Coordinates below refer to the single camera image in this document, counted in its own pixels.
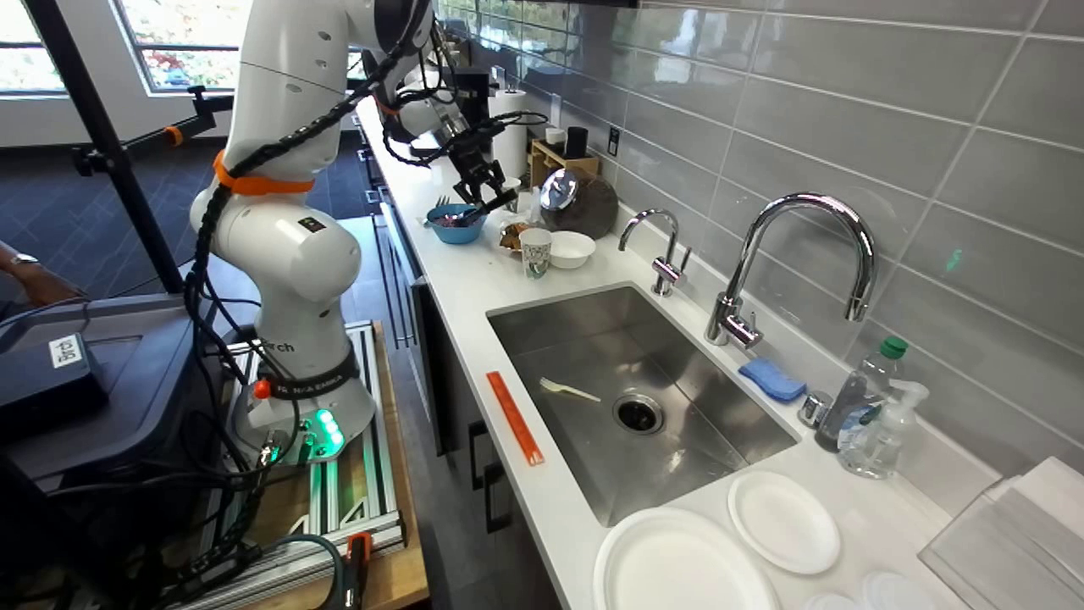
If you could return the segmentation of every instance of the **faucet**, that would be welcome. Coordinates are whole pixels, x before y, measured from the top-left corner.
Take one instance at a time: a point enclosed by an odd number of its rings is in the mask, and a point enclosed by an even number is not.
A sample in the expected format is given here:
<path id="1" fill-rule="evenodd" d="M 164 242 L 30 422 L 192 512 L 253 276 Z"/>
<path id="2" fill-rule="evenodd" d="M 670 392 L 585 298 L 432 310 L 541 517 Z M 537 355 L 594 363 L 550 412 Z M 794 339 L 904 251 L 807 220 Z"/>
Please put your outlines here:
<path id="1" fill-rule="evenodd" d="M 853 289 L 847 298 L 847 313 L 845 318 L 862 318 L 870 296 L 873 296 L 873 264 L 878 264 L 878 248 L 873 239 L 868 231 L 868 223 L 838 196 L 824 196 L 824 193 L 785 193 L 781 199 L 773 199 L 750 226 L 746 235 L 746 251 L 741 261 L 736 267 L 736 276 L 728 277 L 724 293 L 715 298 L 715 313 L 709 324 L 709 339 L 728 342 L 736 339 L 741 348 L 757 346 L 762 339 L 762 333 L 757 328 L 751 318 L 741 318 L 741 285 L 750 277 L 751 259 L 758 242 L 765 239 L 769 223 L 790 212 L 790 206 L 809 206 L 809 212 L 827 212 L 835 216 L 839 216 L 853 239 L 853 251 L 856 251 L 856 276 L 853 276 Z"/>
<path id="2" fill-rule="evenodd" d="M 666 259 L 653 259 L 651 267 L 653 267 L 653 296 L 670 296 L 670 289 L 681 283 L 685 267 L 687 267 L 687 259 L 693 259 L 693 248 L 685 248 L 685 259 L 681 264 L 676 264 L 676 251 L 678 251 L 678 216 L 670 212 L 637 212 L 637 216 L 622 231 L 622 246 L 616 251 L 624 251 L 632 246 L 632 235 L 637 223 L 644 223 L 649 216 L 666 216 L 670 220 L 670 242 L 669 242 L 669 254 Z"/>

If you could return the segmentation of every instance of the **blue sponge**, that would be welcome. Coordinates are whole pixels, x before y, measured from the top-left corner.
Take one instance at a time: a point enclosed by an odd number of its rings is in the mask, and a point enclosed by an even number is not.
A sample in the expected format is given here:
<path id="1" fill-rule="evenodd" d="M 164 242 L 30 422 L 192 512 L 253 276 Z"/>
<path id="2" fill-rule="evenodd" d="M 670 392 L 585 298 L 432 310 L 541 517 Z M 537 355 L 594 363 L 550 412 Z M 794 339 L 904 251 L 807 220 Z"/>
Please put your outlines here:
<path id="1" fill-rule="evenodd" d="M 769 392 L 781 403 L 794 403 L 807 392 L 807 382 L 794 380 L 773 360 L 750 360 L 739 372 L 750 377 L 762 392 Z"/>

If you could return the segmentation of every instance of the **stainless steel sink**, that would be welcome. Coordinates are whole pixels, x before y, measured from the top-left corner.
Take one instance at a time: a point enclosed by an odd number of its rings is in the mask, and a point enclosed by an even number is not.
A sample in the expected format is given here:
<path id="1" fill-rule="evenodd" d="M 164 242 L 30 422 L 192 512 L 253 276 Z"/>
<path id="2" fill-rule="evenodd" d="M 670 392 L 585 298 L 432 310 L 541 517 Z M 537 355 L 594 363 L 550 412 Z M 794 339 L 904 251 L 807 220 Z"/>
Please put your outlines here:
<path id="1" fill-rule="evenodd" d="M 487 318 L 602 525 L 794 443 L 637 289 Z M 600 399 L 541 391 L 541 380 Z"/>

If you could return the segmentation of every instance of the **gray tile backsplash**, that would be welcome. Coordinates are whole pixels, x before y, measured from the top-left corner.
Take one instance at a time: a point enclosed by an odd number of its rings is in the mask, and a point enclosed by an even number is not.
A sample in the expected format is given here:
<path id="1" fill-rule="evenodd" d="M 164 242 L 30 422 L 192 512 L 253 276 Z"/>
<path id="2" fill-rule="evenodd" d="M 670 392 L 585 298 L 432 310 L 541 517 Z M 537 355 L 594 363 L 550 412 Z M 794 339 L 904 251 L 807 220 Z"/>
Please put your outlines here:
<path id="1" fill-rule="evenodd" d="M 845 324 L 850 248 L 818 216 L 773 226 L 750 293 L 839 360 L 907 336 L 930 424 L 1003 476 L 1084 464 L 1081 0 L 475 8 L 550 30 L 509 37 L 531 49 L 504 49 L 521 85 L 624 128 L 616 193 L 676 212 L 722 276 L 765 199 L 853 204 L 887 261 L 868 327 Z"/>

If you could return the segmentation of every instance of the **cup on counter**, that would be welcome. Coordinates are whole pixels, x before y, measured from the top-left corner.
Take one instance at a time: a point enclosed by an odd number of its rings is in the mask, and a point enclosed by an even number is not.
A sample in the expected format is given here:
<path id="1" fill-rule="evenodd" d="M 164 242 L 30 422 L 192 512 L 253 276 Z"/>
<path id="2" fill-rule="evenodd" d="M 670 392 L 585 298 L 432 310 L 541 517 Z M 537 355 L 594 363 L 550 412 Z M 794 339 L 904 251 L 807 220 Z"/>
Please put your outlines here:
<path id="1" fill-rule="evenodd" d="M 554 239 L 546 226 L 529 226 L 518 235 L 518 264 L 524 276 L 541 277 L 550 267 Z"/>

